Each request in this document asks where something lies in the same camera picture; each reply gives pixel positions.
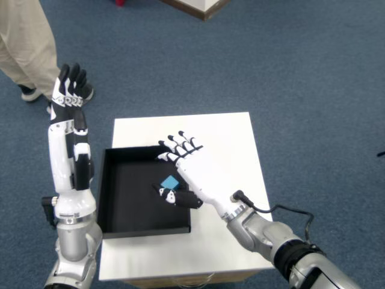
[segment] black box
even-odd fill
[[[172,175],[188,188],[174,164],[156,160],[163,152],[160,146],[105,150],[97,209],[103,238],[191,231],[189,209],[168,204],[152,187]]]

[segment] person's leg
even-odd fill
[[[5,74],[51,99],[59,68],[54,36],[39,0],[0,0],[0,37],[25,76],[15,76],[0,64]]]
[[[42,93],[36,90],[35,85],[26,76],[24,71],[15,62],[8,52],[5,43],[0,37],[0,70],[11,78],[22,90],[22,99],[27,102],[36,100]]]

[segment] blue block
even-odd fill
[[[164,188],[169,188],[170,190],[176,190],[179,186],[179,183],[173,176],[168,176],[167,179],[162,182],[161,186]]]

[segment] red object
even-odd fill
[[[115,0],[116,5],[123,6],[125,4],[125,0]]]

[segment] black cable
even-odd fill
[[[305,226],[305,238],[306,238],[306,242],[310,244],[309,228],[310,228],[310,224],[313,222],[313,219],[314,219],[314,215],[312,213],[307,212],[307,211],[303,211],[303,210],[299,210],[299,209],[295,209],[295,208],[290,208],[290,207],[280,205],[280,204],[273,206],[270,210],[262,210],[262,209],[257,208],[256,206],[254,206],[254,203],[241,190],[238,190],[233,194],[233,199],[234,200],[241,200],[243,203],[248,205],[250,208],[254,209],[257,212],[264,213],[264,214],[271,213],[271,212],[275,211],[276,209],[280,208],[280,209],[292,211],[292,212],[295,212],[298,214],[308,215],[309,219],[307,220],[306,226]]]

